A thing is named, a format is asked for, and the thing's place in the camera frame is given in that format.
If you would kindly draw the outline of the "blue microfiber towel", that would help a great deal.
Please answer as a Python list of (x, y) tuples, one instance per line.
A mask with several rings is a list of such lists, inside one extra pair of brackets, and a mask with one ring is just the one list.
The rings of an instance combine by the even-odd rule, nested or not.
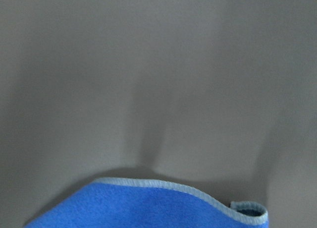
[(99, 178), (34, 219), (30, 228), (266, 228), (267, 209), (225, 206), (187, 185), (155, 179)]

